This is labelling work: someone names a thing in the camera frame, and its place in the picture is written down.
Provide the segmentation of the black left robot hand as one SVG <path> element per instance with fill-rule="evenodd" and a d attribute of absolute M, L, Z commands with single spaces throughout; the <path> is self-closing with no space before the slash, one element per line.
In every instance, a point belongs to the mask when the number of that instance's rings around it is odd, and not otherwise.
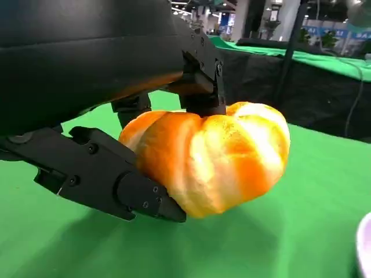
<path fill-rule="evenodd" d="M 148 111 L 149 92 L 180 96 L 201 116 L 225 113 L 222 62 L 170 1 L 2 1 L 1 159 L 38 169 L 56 195 L 124 220 L 182 223 L 133 151 L 96 128 L 61 124 L 111 103 L 121 125 Z"/>

